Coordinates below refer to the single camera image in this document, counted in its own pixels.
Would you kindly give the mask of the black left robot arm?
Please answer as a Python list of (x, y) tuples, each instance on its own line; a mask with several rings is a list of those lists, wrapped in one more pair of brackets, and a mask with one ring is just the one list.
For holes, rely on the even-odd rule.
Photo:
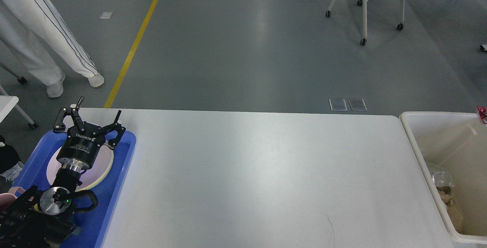
[(74, 107), (59, 110), (53, 132), (66, 134), (56, 160), (61, 167), (46, 190), (33, 185), (1, 212), (1, 247), (50, 248), (60, 245), (79, 227), (71, 221), (75, 214), (94, 210), (99, 200), (91, 190), (80, 190), (80, 178), (90, 170), (103, 146), (115, 149), (126, 128), (119, 118), (99, 126), (81, 119), (84, 97)]

